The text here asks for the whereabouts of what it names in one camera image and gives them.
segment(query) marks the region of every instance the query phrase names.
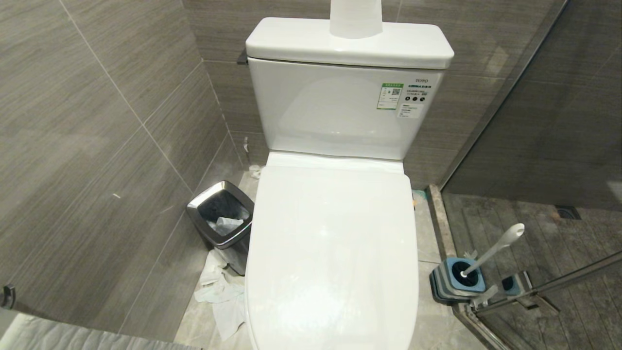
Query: trash can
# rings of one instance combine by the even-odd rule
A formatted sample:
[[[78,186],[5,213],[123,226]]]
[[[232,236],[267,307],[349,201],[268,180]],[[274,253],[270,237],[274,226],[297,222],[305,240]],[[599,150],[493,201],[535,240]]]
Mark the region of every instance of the trash can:
[[[186,207],[206,245],[218,249],[238,275],[246,273],[253,207],[253,201],[229,181],[203,191]]]

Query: crumpled tissue on floor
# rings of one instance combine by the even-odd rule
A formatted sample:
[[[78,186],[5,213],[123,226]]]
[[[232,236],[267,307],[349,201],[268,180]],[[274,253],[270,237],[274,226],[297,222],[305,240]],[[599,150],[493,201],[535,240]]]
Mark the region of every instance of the crumpled tissue on floor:
[[[203,288],[194,294],[197,302],[212,303],[211,310],[222,341],[237,332],[246,314],[244,286],[227,281],[223,273],[225,266],[226,262],[220,254],[216,250],[211,250],[199,277],[199,283]]]

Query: green label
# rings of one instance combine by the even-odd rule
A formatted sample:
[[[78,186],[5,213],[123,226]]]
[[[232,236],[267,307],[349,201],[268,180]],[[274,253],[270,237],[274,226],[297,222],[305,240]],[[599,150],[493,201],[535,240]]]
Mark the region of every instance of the green label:
[[[378,97],[378,110],[395,110],[400,95],[402,95],[403,83],[383,83]]]

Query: toilet tank lid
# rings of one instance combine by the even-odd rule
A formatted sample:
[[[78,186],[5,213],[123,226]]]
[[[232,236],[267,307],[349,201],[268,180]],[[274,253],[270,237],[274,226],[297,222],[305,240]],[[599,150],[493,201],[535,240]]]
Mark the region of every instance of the toilet tank lid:
[[[321,64],[447,69],[452,47],[432,24],[383,23],[364,39],[331,35],[328,19],[267,17],[246,39],[249,57]]]

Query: toilet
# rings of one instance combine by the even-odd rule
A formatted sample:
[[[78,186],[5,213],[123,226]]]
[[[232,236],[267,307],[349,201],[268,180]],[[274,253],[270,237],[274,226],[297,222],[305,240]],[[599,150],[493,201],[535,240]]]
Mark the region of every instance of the toilet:
[[[453,50],[437,26],[384,23],[353,40],[329,22],[269,17],[246,41],[270,149],[246,266],[249,336],[255,350],[406,350],[419,274],[402,160]]]

